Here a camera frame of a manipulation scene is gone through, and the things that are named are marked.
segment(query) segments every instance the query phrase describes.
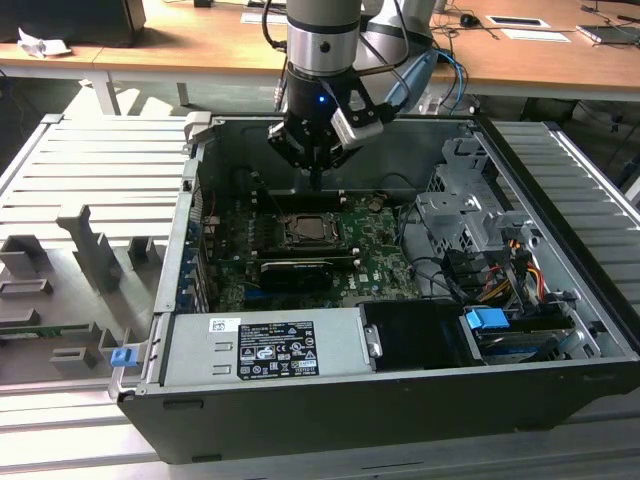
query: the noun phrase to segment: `power supply label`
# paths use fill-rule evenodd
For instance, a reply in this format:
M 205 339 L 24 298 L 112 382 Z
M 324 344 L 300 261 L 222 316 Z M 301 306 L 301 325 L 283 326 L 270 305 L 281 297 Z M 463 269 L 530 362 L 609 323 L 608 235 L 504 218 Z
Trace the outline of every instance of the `power supply label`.
M 320 373 L 313 322 L 240 325 L 238 347 L 242 380 Z

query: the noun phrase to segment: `yellow wire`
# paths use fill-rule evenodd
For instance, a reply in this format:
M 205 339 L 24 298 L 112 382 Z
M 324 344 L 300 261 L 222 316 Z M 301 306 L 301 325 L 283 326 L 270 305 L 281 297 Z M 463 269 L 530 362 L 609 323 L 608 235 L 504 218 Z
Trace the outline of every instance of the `yellow wire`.
M 484 301 L 487 301 L 487 300 L 491 300 L 492 298 L 496 297 L 498 294 L 502 293 L 504 290 L 509 288 L 509 286 L 510 286 L 509 280 L 505 280 L 500 285 L 498 285 L 496 288 L 494 288 L 489 293 L 487 293 L 485 296 L 480 298 L 480 301 L 484 302 Z

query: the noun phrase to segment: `wooden desk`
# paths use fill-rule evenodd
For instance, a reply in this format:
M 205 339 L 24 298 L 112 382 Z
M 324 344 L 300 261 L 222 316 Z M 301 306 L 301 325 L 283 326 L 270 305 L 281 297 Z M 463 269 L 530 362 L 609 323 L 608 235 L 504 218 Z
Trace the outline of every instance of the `wooden desk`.
M 553 30 L 604 24 L 601 18 L 581 12 L 575 0 L 457 0 L 456 5 L 473 10 L 487 27 L 489 14 L 537 17 Z M 600 10 L 615 19 L 617 14 L 637 17 L 640 9 L 600 3 Z M 284 57 L 267 45 L 260 25 L 240 23 L 242 7 L 195 9 L 190 0 L 145 0 L 145 11 L 146 31 L 135 48 L 73 47 L 73 56 L 38 60 L 15 45 L 0 44 L 0 68 L 13 76 L 88 78 L 104 113 L 110 114 L 119 113 L 112 85 L 116 80 L 178 83 L 181 104 L 188 103 L 189 82 L 275 85 Z M 432 25 L 458 26 L 459 16 L 456 11 L 434 15 Z M 286 35 L 284 26 L 270 30 L 274 38 Z M 593 47 L 579 32 L 564 33 L 570 43 L 510 40 L 499 30 L 493 33 L 500 40 L 484 30 L 460 31 L 453 40 L 456 56 L 469 72 L 468 93 L 640 101 L 637 49 Z M 435 38 L 448 48 L 444 35 L 437 33 Z M 430 88 L 442 90 L 452 80 L 452 69 L 439 65 Z
M 577 25 L 604 25 L 605 21 L 580 10 L 576 0 L 459 0 L 461 9 L 471 9 L 485 27 L 495 27 L 486 15 L 540 18 L 550 27 L 541 30 L 575 30 Z M 626 14 L 640 16 L 632 5 L 600 3 L 610 18 Z M 434 15 L 432 25 L 455 23 L 460 12 Z M 457 59 L 467 68 L 469 89 L 476 93 L 563 98 L 606 98 L 629 93 L 640 100 L 640 50 L 633 47 L 594 47 L 580 32 L 563 33 L 571 43 L 511 40 L 500 30 L 460 31 L 453 39 Z M 443 34 L 434 35 L 442 48 L 449 48 Z M 441 79 L 441 70 L 435 80 Z

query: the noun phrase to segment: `regulatory label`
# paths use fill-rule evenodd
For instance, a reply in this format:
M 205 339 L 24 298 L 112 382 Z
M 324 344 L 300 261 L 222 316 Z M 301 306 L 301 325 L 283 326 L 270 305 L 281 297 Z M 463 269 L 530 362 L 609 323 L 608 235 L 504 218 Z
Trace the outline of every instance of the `regulatory label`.
M 313 322 L 240 325 L 238 346 L 242 380 L 319 374 Z

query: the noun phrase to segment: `blue clip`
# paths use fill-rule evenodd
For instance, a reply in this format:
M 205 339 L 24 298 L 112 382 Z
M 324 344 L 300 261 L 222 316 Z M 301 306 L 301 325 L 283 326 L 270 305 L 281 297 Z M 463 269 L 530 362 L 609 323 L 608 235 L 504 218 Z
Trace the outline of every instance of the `blue clip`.
M 476 328 L 509 328 L 509 320 L 500 308 L 474 308 L 466 315 L 472 330 Z
M 111 354 L 112 367 L 135 367 L 138 365 L 138 347 L 116 348 Z

